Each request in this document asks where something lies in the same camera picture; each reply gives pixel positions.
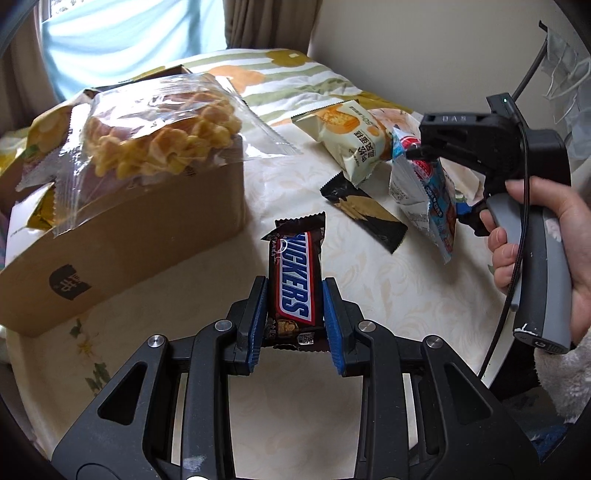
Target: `gray handle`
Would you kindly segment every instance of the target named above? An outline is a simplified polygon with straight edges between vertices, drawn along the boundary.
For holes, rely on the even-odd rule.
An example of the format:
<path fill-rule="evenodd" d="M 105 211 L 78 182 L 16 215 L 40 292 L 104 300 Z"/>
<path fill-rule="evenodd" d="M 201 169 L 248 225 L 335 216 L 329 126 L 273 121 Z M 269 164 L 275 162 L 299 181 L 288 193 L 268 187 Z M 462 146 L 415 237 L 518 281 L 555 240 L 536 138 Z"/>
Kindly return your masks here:
<path fill-rule="evenodd" d="M 519 244 L 522 206 L 507 193 L 491 196 L 486 205 L 495 223 Z M 513 335 L 551 353 L 570 350 L 573 287 L 564 253 L 560 224 L 544 207 L 530 206 L 530 224 L 519 280 L 511 301 Z"/>

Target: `snickers logo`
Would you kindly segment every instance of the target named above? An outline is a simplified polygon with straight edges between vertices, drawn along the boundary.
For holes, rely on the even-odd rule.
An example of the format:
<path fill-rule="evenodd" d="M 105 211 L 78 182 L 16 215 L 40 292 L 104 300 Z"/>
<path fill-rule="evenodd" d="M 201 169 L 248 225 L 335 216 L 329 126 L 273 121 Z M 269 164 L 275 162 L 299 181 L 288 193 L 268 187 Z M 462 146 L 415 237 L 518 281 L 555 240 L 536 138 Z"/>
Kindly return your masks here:
<path fill-rule="evenodd" d="M 309 232 L 280 240 L 278 258 L 277 312 L 285 318 L 314 325 L 314 279 Z"/>

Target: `white tablecloth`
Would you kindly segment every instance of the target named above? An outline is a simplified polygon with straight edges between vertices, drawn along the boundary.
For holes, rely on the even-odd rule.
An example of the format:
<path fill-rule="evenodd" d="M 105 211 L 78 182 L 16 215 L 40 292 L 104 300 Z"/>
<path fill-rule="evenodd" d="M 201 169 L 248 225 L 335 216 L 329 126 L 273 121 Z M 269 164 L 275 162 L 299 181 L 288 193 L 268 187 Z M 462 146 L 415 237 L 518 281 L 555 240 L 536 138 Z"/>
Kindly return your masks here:
<path fill-rule="evenodd" d="M 92 389 L 96 392 L 149 336 L 194 335 L 248 296 L 254 277 L 267 273 L 268 243 L 260 238 L 279 218 L 326 211 L 323 276 L 337 279 L 342 297 L 396 335 L 442 336 L 478 370 L 503 300 L 487 267 L 485 240 L 458 225 L 454 258 L 444 266 L 436 248 L 409 228 L 389 254 L 320 195 L 319 188 L 339 171 L 326 150 L 293 125 L 278 130 L 304 154 L 244 165 L 249 221 L 240 235 L 38 338 L 8 335 L 22 399 L 48 455 L 92 401 Z M 405 221 L 388 196 L 388 178 L 389 166 L 382 164 L 362 188 Z M 509 338 L 487 371 L 487 384 Z M 329 353 L 264 349 L 250 377 L 230 379 L 237 475 L 350 478 L 360 410 L 361 379 L 339 377 Z"/>

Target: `light blue fabric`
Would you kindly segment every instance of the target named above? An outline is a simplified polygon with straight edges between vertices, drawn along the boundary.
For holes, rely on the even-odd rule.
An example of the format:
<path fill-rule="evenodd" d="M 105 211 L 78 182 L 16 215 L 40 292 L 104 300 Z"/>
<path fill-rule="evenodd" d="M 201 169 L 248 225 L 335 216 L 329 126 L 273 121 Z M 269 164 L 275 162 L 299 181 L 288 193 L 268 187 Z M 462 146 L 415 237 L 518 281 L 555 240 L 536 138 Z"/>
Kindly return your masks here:
<path fill-rule="evenodd" d="M 44 21 L 42 32 L 60 100 L 226 48 L 223 0 L 92 0 Z"/>

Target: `box logo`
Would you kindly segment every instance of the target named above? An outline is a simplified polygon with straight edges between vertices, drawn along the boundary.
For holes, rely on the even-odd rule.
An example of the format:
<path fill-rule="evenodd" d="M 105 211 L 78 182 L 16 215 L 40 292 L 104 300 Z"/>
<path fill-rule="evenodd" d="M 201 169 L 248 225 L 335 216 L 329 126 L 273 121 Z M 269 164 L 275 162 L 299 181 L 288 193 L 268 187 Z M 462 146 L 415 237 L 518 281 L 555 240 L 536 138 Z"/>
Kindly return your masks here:
<path fill-rule="evenodd" d="M 49 275 L 49 286 L 66 300 L 74 300 L 90 288 L 88 283 L 80 279 L 76 269 L 71 265 L 64 265 Z"/>

